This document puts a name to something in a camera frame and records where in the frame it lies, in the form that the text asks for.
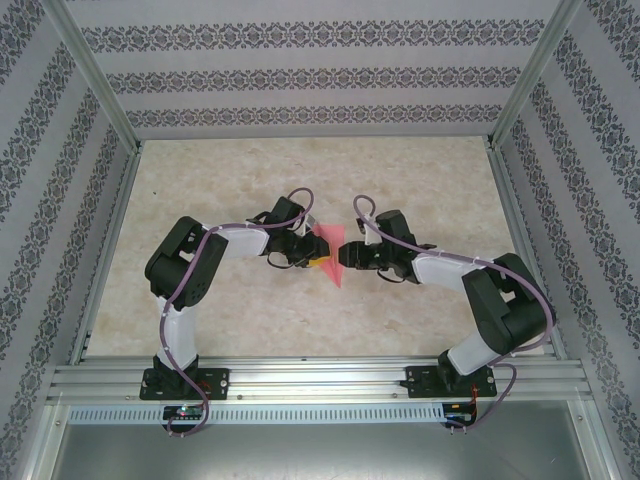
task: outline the red object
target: red object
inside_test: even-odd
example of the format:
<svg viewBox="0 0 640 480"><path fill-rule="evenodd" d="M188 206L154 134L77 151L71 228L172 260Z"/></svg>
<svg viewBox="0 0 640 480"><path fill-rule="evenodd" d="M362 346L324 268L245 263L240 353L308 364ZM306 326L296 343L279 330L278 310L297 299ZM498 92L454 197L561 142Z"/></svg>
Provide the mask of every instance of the red object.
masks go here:
<svg viewBox="0 0 640 480"><path fill-rule="evenodd" d="M342 288L344 266L338 262L338 250L344 245L344 225L316 224L312 232L324 238L329 244L330 257L324 263L320 264L320 268L338 288Z"/></svg>

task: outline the metal panel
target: metal panel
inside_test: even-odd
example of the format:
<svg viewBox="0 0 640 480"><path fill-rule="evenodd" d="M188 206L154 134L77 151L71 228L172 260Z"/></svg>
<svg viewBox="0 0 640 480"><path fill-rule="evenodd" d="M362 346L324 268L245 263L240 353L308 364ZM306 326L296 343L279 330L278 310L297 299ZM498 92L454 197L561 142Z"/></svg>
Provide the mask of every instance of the metal panel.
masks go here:
<svg viewBox="0 0 640 480"><path fill-rule="evenodd" d="M511 403L468 435L440 425L67 427L55 479L584 479L566 405Z"/></svg>
<svg viewBox="0 0 640 480"><path fill-rule="evenodd" d="M158 405L76 406L70 425L158 425ZM443 422L437 402L355 405L226 405L215 403L207 423L215 425L328 425L344 423ZM199 420L180 420L196 424Z"/></svg>

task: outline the floor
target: floor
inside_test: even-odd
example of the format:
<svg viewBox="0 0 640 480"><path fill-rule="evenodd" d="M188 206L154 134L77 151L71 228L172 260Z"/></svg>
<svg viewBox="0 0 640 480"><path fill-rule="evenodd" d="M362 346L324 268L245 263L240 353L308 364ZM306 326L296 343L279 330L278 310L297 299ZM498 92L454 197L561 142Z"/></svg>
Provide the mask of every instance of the floor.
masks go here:
<svg viewBox="0 0 640 480"><path fill-rule="evenodd" d="M299 186L347 241L361 239L351 202L367 193L378 212L401 209L419 243L484 258L513 251L479 137L148 141L88 354L156 352L144 266L179 217L242 221ZM277 270L264 257L223 262L198 316L199 352L222 356L435 355L475 328L463 294L349 269L339 289L319 268Z"/></svg>

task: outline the wall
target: wall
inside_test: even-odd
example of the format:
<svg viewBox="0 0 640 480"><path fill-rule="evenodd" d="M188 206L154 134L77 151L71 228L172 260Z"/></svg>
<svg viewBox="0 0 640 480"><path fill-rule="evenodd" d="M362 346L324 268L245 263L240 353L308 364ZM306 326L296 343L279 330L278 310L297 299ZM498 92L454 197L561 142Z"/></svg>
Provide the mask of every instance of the wall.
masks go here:
<svg viewBox="0 0 640 480"><path fill-rule="evenodd" d="M143 139L488 134L556 4L67 3Z"/></svg>
<svg viewBox="0 0 640 480"><path fill-rule="evenodd" d="M586 1L503 155L569 353L640 478L640 2Z"/></svg>
<svg viewBox="0 0 640 480"><path fill-rule="evenodd" d="M128 152L41 5L0 4L0 479L65 363Z"/></svg>

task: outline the purple cable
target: purple cable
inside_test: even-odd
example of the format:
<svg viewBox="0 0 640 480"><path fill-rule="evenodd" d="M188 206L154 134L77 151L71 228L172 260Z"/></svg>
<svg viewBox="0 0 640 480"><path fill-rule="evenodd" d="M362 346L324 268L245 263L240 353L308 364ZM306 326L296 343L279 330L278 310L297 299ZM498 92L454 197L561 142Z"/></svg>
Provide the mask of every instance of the purple cable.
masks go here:
<svg viewBox="0 0 640 480"><path fill-rule="evenodd" d="M491 407L489 407L489 409L485 412L485 414L482 415L482 417L480 417L478 420L476 420L473 424L471 424L469 426L465 426L465 425L462 425L459 422L456 422L455 420L447 419L447 423L450 423L450 424L456 426L455 430L457 430L457 431L467 431L467 430L471 431L471 430L473 430L475 428L478 428L480 425L482 425L487 420L487 418L489 418L491 415L493 415L496 412L496 407L503 402L503 400L505 399L505 397L507 395L509 395L509 392L513 388L513 385L516 383L516 378L518 377L518 370L516 369L516 367L514 365L512 365L511 363L499 363L497 365L492 365L492 366L493 367L507 367L507 368L511 369L511 371L513 372L513 375L511 375L511 380L509 380L509 384L502 391L502 393L500 394L498 399L495 402L493 402L493 404L491 405Z"/></svg>
<svg viewBox="0 0 640 480"><path fill-rule="evenodd" d="M533 286L533 284L531 284L531 282L527 281L527 279L523 278L522 276L518 275L517 273L512 272L508 268L501 267L500 265L496 265L495 263L492 263L492 262L487 262L486 260L474 259L474 258L471 258L471 257L466 257L464 255L457 255L455 253L434 252L433 250L425 250L424 248L420 248L420 247L417 247L415 245L411 245L410 243L403 242L400 239L394 238L391 235L388 235L388 234L382 232L372 221L370 221L369 219L367 219L364 216L362 211L360 211L360 209L358 208L358 200L360 200L360 199L367 200L371 204L370 216L373 216L373 214L376 211L376 202L374 202L373 199L371 197L367 196L367 195L356 195L354 197L354 199L353 199L353 209L356 211L356 215L358 215L358 218L360 220L362 220L363 223L365 223L369 228L371 228L371 230L376 232L382 238L386 238L390 242L393 242L393 243L395 243L397 245L400 245L401 247L408 248L409 250L413 250L414 252L424 253L424 254L430 255L432 257L450 258L452 260L457 260L457 261L461 261L461 262L465 262L465 263L471 263L471 264L475 264L475 265L480 265L480 266L483 266L483 267L491 268L493 270L496 270L496 271L500 272L501 274L503 274L503 275L505 275L507 277L512 278L513 280L518 282L520 285L522 285L524 288L526 288L536 298L536 300L538 300L538 302L540 303L540 306L542 307L542 310L544 311L544 315L545 315L546 320L547 320L547 325L546 325L544 334L542 335L542 337L540 337L540 339L538 341L532 343L531 345L518 347L512 353L526 352L527 350L532 350L532 349L537 348L540 345L543 345L544 343L547 342L547 340L549 339L549 336L551 335L551 330L553 329L553 314L551 313L551 307L549 307L547 299L544 298L542 293L540 293L538 291L538 289L535 286ZM513 377L511 378L511 381L507 385L507 388L505 388L504 391L502 392L502 395L500 395L500 397L493 403L493 405L489 408L489 410L487 410L485 412L485 414L478 421L476 421L473 425L467 427L467 430L472 430L472 427L475 428L476 425L482 424L486 418L488 418L491 415L493 415L493 412L495 411L496 407L498 407L502 403L504 398L511 391L511 388L513 388L513 384L515 383L516 377L517 377L516 367L513 366L510 363L499 363L502 359L504 359L508 355L509 354L503 355L503 356L501 356L499 358L496 358L495 360L492 360L491 362L489 362L489 366L491 366L491 367L506 366L506 367L511 368L513 370ZM453 424L458 424L459 426L462 427L462 425L459 424L458 422L453 422L451 420L448 420L448 422L453 423Z"/></svg>
<svg viewBox="0 0 640 480"><path fill-rule="evenodd" d="M173 369L176 372L178 372L178 374L198 393L198 395L200 395L200 397L202 398L204 409L205 409L205 413L202 416L202 420L200 421L200 423L197 424L188 432L176 433L173 430L171 430L171 424L173 423L173 418L170 418L169 421L167 422L167 431L169 432L170 437L179 436L183 438L189 435L193 435L194 433L198 433L207 423L207 420L209 420L209 398L207 398L207 394L204 393L204 391L196 384L196 382L191 380L191 378L189 378L189 375L187 375L184 372L184 370L180 368L175 358L173 358L173 355L171 355L169 345L167 344L167 339L165 338L164 325L167 319L167 315L169 314L169 310L171 309L171 305L176 300L176 298L178 298L178 295L182 293L182 290L184 290L185 285L189 281L189 278L191 277L191 274L193 273L193 270L196 268L198 260L202 255L202 251L204 250L207 240L211 235L216 233L218 230L224 230L225 228L269 229L269 228L282 228L282 227L287 227L289 225L293 225L298 220L304 219L304 217L307 216L307 214L311 211L311 208L313 207L313 202L314 202L313 192L307 187L296 188L287 196L287 198L291 198L293 195L295 195L298 192L307 192L309 194L309 205L304 210L304 212L302 212L300 215L298 215L296 218L292 220L282 222L282 223L274 223L272 225L225 223L223 225L211 227L209 230L207 230L207 232L202 237L200 244L198 245L198 249L196 250L196 253L193 255L193 258L191 259L191 263L189 264L189 268L187 268L187 271L185 272L184 277L182 277L182 280L180 280L180 283L178 284L178 287L176 288L175 292L173 292L173 295L171 295L167 300L167 302L165 303L164 308L162 309L162 315L160 317L160 343L162 344L162 348L164 349L164 352L167 355L167 358L169 359L169 362L171 363L171 366L173 367Z"/></svg>

